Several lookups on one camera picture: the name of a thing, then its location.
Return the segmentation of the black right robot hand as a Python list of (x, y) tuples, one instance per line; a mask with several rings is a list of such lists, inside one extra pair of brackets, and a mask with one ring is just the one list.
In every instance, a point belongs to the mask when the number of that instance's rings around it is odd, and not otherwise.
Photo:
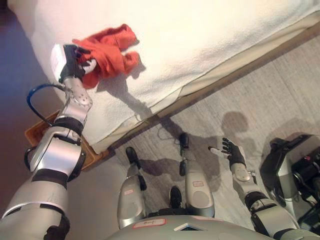
[(242, 153), (241, 148), (234, 144), (231, 140), (226, 137), (222, 138), (222, 149), (208, 146), (208, 150), (217, 155), (221, 155), (229, 161), (229, 168), (234, 164), (242, 164), (246, 166), (245, 155)]

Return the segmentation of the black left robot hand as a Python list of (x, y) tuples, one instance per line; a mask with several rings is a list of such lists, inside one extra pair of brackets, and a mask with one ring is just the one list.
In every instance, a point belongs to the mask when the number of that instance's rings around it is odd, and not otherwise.
[(51, 50), (50, 65), (54, 78), (63, 84), (68, 77), (82, 79), (97, 66), (94, 58), (82, 61), (90, 51), (76, 44), (55, 44)]

